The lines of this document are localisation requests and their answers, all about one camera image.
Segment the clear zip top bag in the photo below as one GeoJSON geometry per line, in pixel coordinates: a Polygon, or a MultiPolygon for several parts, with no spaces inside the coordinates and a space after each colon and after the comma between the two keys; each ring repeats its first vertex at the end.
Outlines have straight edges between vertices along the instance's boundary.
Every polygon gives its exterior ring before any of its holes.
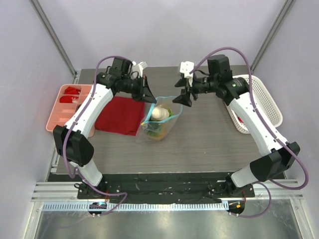
{"type": "Polygon", "coordinates": [[[176,96],[157,97],[157,103],[151,104],[140,122],[136,134],[138,143],[160,141],[169,134],[183,110],[181,104],[172,102],[175,98],[176,96]]]}

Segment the white toy radish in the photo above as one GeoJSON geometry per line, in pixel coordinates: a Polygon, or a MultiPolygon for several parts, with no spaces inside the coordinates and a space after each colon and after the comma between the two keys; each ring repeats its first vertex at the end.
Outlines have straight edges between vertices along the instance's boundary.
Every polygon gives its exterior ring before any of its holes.
{"type": "Polygon", "coordinates": [[[161,107],[154,107],[151,113],[152,121],[162,121],[171,116],[171,112],[168,109],[161,107]]]}

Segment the toy pineapple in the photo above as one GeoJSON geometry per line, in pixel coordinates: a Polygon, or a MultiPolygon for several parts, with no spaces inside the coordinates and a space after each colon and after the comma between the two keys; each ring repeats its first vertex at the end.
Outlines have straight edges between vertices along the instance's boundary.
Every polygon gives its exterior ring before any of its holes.
{"type": "Polygon", "coordinates": [[[161,140],[166,136],[167,129],[165,123],[150,122],[146,128],[146,134],[150,137],[161,140]]]}

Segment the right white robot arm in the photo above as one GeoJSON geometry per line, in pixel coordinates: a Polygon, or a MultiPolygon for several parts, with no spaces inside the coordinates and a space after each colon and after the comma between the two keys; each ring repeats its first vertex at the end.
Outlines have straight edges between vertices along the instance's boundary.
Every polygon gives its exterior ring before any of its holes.
{"type": "Polygon", "coordinates": [[[209,73],[200,78],[193,72],[193,62],[181,62],[181,78],[175,86],[182,89],[173,103],[190,107],[190,97],[197,100],[199,94],[215,93],[243,121],[261,156],[226,178],[225,191],[229,196],[235,197],[245,186],[257,181],[265,182],[288,170],[295,161],[291,154],[298,154],[300,147],[296,142],[289,143],[280,133],[276,133],[275,137],[271,135],[275,132],[275,127],[262,109],[252,104],[253,95],[249,92],[246,80],[233,77],[227,56],[211,56],[207,63],[209,73]]]}

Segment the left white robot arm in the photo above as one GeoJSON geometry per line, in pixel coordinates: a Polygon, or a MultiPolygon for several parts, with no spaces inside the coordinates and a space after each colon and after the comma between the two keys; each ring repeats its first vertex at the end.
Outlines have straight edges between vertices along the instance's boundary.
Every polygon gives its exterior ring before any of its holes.
{"type": "Polygon", "coordinates": [[[111,56],[106,71],[96,67],[93,85],[76,113],[63,125],[57,125],[53,137],[57,153],[63,157],[70,178],[78,174],[96,199],[106,193],[106,182],[93,160],[94,147],[88,136],[96,119],[116,93],[130,94],[136,102],[156,103],[143,70],[146,62],[136,63],[125,57],[111,56]]]}

